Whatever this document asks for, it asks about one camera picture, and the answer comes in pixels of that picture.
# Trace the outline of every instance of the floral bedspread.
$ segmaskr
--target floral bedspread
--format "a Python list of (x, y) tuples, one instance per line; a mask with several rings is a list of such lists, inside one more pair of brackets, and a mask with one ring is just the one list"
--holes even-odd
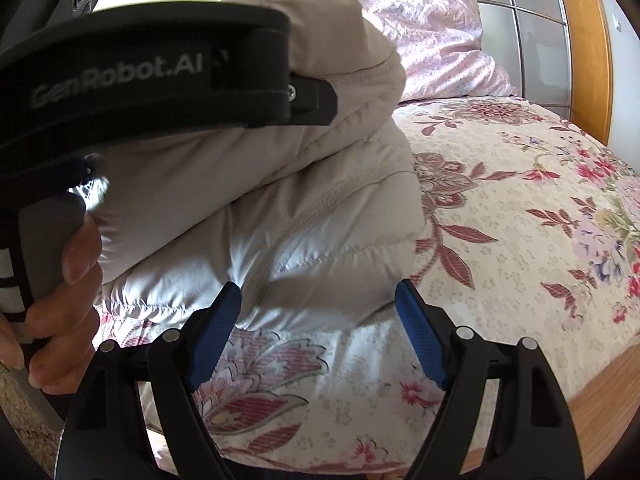
[[(537, 339), (574, 396), (640, 339), (640, 180), (579, 128), (519, 98), (414, 102), (395, 118), (427, 221), (411, 276), (421, 295), (485, 339)], [(105, 314), (98, 338), (133, 345), (167, 328)], [(490, 384), (472, 448), (486, 443), (495, 393)], [(408, 466), (442, 393), (387, 309), (351, 332), (237, 330), (193, 399), (228, 458), (348, 474)], [(171, 470), (161, 440), (156, 448)]]

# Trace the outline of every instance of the white puffer jacket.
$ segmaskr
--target white puffer jacket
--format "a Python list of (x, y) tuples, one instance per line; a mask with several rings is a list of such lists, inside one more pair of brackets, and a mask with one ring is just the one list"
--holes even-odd
[(356, 326), (393, 300), (423, 227), (412, 153), (390, 118), (399, 56), (357, 0), (227, 1), (289, 16), (290, 68), (329, 81), (338, 115), (101, 152), (101, 177), (82, 193), (104, 244), (102, 302), (175, 322), (231, 280), (241, 328)]

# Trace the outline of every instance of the human hand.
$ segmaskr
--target human hand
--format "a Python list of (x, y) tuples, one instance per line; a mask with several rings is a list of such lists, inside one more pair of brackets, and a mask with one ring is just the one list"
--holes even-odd
[[(27, 310), (24, 335), (50, 337), (29, 366), (29, 382), (47, 394), (75, 393), (94, 355), (92, 339), (100, 316), (93, 304), (102, 283), (102, 270), (97, 265), (101, 252), (98, 228), (85, 216), (62, 253), (65, 282)], [(4, 317), (0, 317), (0, 360), (13, 368), (24, 366), (22, 350)]]

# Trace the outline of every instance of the pink pillowcase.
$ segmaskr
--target pink pillowcase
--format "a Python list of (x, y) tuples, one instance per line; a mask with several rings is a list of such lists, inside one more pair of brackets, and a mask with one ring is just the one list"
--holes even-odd
[(480, 50), (477, 0), (359, 1), (398, 47), (407, 72), (402, 101), (517, 93), (507, 71)]

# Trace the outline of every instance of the wooden bed frame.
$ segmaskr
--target wooden bed frame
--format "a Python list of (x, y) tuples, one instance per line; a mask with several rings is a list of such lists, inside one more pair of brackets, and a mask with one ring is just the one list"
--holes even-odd
[[(603, 144), (609, 139), (612, 64), (601, 0), (563, 0), (571, 37), (573, 91), (571, 120)], [(587, 475), (603, 463), (640, 406), (640, 345), (629, 348), (570, 400)], [(466, 457), (478, 467), (483, 449)], [(401, 478), (405, 471), (370, 480)]]
[(601, 0), (563, 0), (572, 59), (571, 120), (604, 145), (609, 140), (613, 76)]

